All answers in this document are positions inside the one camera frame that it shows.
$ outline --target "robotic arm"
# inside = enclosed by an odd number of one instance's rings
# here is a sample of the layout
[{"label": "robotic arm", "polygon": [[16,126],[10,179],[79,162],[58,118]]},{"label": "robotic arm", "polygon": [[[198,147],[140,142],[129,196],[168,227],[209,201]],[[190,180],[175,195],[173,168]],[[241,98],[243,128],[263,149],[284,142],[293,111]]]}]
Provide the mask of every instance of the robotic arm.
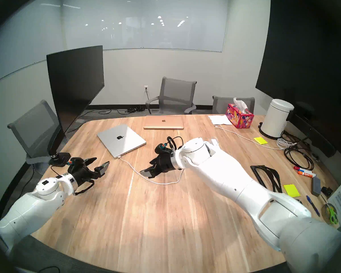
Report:
[{"label": "robotic arm", "polygon": [[250,216],[260,237],[282,251],[293,272],[319,272],[340,244],[339,231],[311,218],[309,210],[297,200],[261,186],[236,159],[221,150],[216,139],[209,143],[195,138],[178,150],[166,145],[157,146],[158,157],[140,174],[153,178],[174,169],[193,170],[213,191],[232,199]]},{"label": "robotic arm", "polygon": [[[67,163],[67,173],[42,179],[33,192],[26,193],[12,205],[6,216],[0,220],[0,247],[6,254],[9,254],[21,239],[42,227],[53,213],[64,205],[68,196],[86,192],[94,185],[93,179],[105,174],[109,162],[96,167],[94,171],[88,169],[87,166],[95,160],[96,158],[72,158]],[[90,182],[91,185],[76,193],[77,188],[84,182]]]}]

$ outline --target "wooden table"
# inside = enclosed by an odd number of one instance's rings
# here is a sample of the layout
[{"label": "wooden table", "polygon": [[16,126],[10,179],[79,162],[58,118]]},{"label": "wooden table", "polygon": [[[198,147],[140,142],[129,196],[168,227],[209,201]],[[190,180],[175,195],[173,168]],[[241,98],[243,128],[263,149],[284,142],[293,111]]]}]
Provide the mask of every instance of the wooden table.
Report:
[{"label": "wooden table", "polygon": [[[73,157],[97,157],[91,169],[110,161],[106,175],[86,193],[68,197],[65,205],[33,236],[61,253],[121,272],[250,272],[284,262],[283,255],[260,238],[251,219],[237,204],[213,192],[192,171],[185,170],[178,184],[149,183],[127,163],[114,159],[97,137],[98,132],[119,124],[127,124],[141,135],[147,144],[123,156],[140,171],[150,166],[149,161],[156,157],[154,148],[166,142],[167,136],[181,136],[185,142],[216,136],[220,147],[237,159],[252,178],[255,179],[251,165],[276,169],[282,185],[294,184],[312,217],[322,220],[306,195],[320,210],[322,198],[311,195],[311,179],[298,175],[283,151],[266,149],[214,128],[207,115],[182,117],[184,130],[145,130],[145,117],[85,123],[63,152]],[[263,119],[264,116],[255,116],[250,129],[238,130],[232,125],[223,128],[253,139],[260,136],[257,126]],[[268,142],[276,147],[274,140]],[[54,169],[60,174],[67,171],[66,167]],[[154,180],[176,181],[180,172],[162,173]],[[323,165],[316,164],[314,172],[322,186],[336,190],[335,180]],[[53,176],[50,169],[44,174]],[[269,179],[262,178],[272,190]]]}]

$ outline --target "scissors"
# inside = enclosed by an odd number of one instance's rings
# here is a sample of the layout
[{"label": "scissors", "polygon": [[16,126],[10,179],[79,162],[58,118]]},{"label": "scissors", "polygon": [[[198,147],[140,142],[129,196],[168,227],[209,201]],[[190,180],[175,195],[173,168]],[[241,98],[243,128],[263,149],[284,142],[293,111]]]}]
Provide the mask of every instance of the scissors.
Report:
[{"label": "scissors", "polygon": [[337,220],[337,214],[336,212],[333,210],[333,207],[329,206],[327,201],[325,200],[325,198],[323,196],[321,196],[323,198],[323,200],[325,201],[326,205],[327,205],[327,209],[329,212],[329,216],[330,216],[330,222],[331,224],[337,224],[339,221]]}]

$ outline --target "computer monitor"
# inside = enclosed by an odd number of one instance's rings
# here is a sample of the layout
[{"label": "computer monitor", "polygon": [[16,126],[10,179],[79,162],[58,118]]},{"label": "computer monitor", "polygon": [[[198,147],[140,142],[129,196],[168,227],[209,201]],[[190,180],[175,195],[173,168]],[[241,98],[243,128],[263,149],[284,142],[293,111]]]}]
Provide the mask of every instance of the computer monitor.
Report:
[{"label": "computer monitor", "polygon": [[54,106],[63,132],[104,87],[102,46],[47,55]]},{"label": "computer monitor", "polygon": [[341,153],[341,24],[319,0],[271,0],[256,88],[294,105],[291,123]]}]

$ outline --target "gold laptop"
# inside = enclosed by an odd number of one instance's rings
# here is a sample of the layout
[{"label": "gold laptop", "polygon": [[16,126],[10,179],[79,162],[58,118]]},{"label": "gold laptop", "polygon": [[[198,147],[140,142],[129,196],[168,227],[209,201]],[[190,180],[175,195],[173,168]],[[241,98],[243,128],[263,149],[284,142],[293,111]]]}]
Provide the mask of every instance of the gold laptop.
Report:
[{"label": "gold laptop", "polygon": [[145,117],[144,129],[183,129],[181,115],[148,115]]}]

